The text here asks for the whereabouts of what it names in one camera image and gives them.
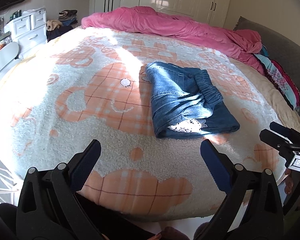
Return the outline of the person right hand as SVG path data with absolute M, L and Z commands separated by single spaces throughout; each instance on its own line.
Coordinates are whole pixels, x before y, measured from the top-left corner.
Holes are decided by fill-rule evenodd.
M 286 169 L 285 170 L 285 175 L 287 176 L 285 178 L 285 193 L 286 194 L 291 194 L 292 192 L 292 188 L 293 188 L 293 180 L 292 180 L 292 177 L 291 177 L 291 170 L 290 169 Z

